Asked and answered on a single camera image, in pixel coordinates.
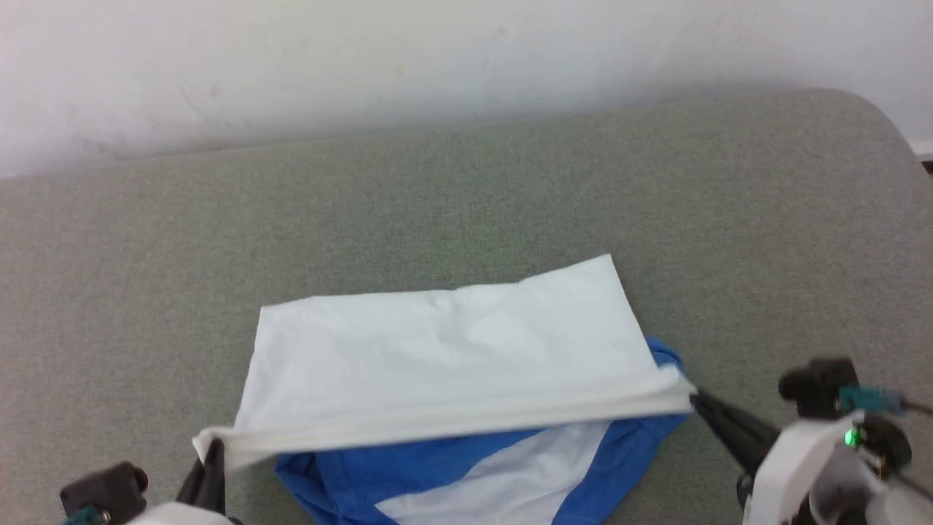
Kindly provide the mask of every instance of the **white baseboard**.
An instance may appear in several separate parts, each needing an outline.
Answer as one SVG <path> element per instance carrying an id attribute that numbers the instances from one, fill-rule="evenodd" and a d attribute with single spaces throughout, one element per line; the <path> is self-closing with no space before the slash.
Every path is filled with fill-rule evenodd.
<path id="1" fill-rule="evenodd" d="M 921 161 L 933 161 L 933 142 L 911 142 L 911 149 Z"/>

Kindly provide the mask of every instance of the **blue and white garment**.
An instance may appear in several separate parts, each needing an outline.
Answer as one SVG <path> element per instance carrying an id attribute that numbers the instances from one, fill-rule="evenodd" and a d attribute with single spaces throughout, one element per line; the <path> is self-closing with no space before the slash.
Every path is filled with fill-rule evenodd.
<path id="1" fill-rule="evenodd" d="M 693 390 L 648 348 L 604 255 L 515 283 L 263 306 L 233 426 L 193 442 L 203 459 L 222 439 L 228 473 L 299 453 L 279 470 L 322 522 L 601 519 Z"/>
<path id="2" fill-rule="evenodd" d="M 677 355 L 649 338 L 655 361 Z M 275 472 L 320 525 L 592 525 L 686 416 L 572 423 L 434 441 L 286 454 Z"/>

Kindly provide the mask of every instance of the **white wall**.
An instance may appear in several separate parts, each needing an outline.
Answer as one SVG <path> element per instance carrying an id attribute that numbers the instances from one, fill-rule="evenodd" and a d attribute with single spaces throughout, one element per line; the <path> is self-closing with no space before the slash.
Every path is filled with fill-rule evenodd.
<path id="1" fill-rule="evenodd" d="M 933 151 L 929 0 L 6 0 L 0 177 L 829 86 Z"/>

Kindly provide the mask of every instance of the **white cloth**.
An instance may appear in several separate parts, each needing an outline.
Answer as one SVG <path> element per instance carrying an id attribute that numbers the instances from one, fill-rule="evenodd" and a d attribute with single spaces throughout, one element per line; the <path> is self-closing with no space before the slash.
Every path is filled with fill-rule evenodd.
<path id="1" fill-rule="evenodd" d="M 610 256 L 518 283 L 265 306 L 228 471 L 289 451 L 690 411 L 659 368 Z"/>

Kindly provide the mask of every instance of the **gray fabric surface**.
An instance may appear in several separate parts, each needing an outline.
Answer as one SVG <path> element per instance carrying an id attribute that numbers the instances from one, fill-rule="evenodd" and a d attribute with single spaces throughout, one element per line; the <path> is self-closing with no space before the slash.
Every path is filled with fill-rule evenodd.
<path id="1" fill-rule="evenodd" d="M 4 521 L 113 462 L 170 499 L 189 438 L 233 419 L 258 310 L 312 294 L 511 281 L 612 253 L 691 377 L 784 424 L 776 381 L 845 354 L 933 401 L 933 182 L 840 92 L 241 149 L 0 182 Z M 906 423 L 933 484 L 933 425 Z M 735 523 L 697 420 L 609 523 Z M 248 525 L 307 522 L 271 466 L 229 481 Z"/>

